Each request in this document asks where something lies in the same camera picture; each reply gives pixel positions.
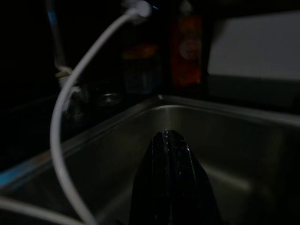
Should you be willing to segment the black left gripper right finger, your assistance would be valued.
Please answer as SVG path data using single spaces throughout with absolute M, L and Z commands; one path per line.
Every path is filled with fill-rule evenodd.
M 173 224 L 222 224 L 208 175 L 186 139 L 178 132 L 168 130 L 167 146 Z

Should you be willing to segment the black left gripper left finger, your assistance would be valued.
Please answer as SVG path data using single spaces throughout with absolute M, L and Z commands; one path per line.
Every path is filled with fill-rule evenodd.
M 170 199 L 167 184 L 167 156 L 163 134 L 150 140 L 136 172 L 131 198 L 132 225 L 167 225 Z

